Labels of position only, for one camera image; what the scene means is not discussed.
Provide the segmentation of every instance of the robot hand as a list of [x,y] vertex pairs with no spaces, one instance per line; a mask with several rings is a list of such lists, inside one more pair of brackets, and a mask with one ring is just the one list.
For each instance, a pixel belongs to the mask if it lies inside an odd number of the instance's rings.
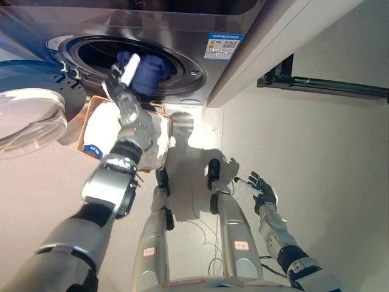
[[153,144],[155,130],[151,116],[142,108],[130,87],[139,63],[140,57],[132,54],[124,67],[112,65],[102,85],[120,110],[122,129],[118,133],[118,141],[133,143],[145,152]]
[[265,182],[265,180],[257,173],[251,172],[248,182],[243,181],[239,177],[236,177],[234,180],[236,183],[244,185],[244,187],[252,193],[255,201],[254,211],[258,215],[260,215],[260,208],[264,204],[272,204],[275,207],[277,206],[277,193],[274,191],[272,186]]

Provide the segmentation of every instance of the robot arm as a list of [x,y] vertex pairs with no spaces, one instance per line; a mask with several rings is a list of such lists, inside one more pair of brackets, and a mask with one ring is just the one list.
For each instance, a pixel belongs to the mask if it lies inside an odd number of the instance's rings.
[[254,197],[255,213],[261,217],[259,232],[269,255],[277,260],[291,283],[302,291],[343,292],[339,281],[310,258],[287,231],[286,223],[277,213],[277,193],[255,172],[250,182],[235,178]]
[[129,213],[135,197],[137,165],[152,144],[147,115],[128,89],[132,77],[123,82],[122,73],[113,68],[105,84],[119,107],[122,130],[110,154],[85,183],[83,206],[54,229],[2,291],[97,291],[96,275],[112,225]]

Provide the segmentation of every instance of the sticker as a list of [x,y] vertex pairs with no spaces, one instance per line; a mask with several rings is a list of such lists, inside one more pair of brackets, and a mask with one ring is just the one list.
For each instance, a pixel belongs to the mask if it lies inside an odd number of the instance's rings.
[[203,278],[187,279],[187,280],[174,281],[174,282],[170,282],[170,283],[164,283],[162,285],[162,287],[171,288],[171,287],[178,287],[178,286],[196,285],[196,284],[201,284],[201,283],[204,283]]
[[157,248],[153,246],[152,248],[145,248],[143,250],[143,257],[151,257],[157,254]]
[[210,33],[204,58],[229,60],[243,37],[237,33]]
[[72,38],[72,35],[62,35],[58,36],[56,38],[52,38],[51,40],[48,40],[46,42],[46,47],[48,49],[52,50],[59,50],[60,49],[60,44],[64,41],[67,40],[68,38]]
[[235,249],[237,251],[249,251],[250,246],[248,242],[241,242],[239,240],[234,241]]
[[84,145],[84,152],[92,152],[96,155],[96,158],[100,159],[103,156],[103,152],[98,149],[96,145]]

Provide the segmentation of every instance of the silver arm segment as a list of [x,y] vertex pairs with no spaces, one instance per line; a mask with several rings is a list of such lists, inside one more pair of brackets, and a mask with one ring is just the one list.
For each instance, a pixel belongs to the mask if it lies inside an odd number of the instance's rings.
[[[263,195],[260,190],[241,179],[236,183],[255,197]],[[267,251],[287,274],[291,287],[311,292],[345,291],[333,275],[298,246],[296,239],[287,231],[286,223],[278,214],[276,205],[265,201],[258,213],[261,217],[259,233],[265,241]]]
[[54,229],[2,291],[97,291],[112,225],[135,196],[135,174],[136,161],[108,155],[86,182],[80,211]]

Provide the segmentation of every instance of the washing machine door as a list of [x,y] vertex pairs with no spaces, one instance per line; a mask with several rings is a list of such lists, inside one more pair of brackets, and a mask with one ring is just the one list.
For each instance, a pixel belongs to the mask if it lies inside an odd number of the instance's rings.
[[0,159],[57,140],[86,101],[83,86],[45,61],[0,62]]

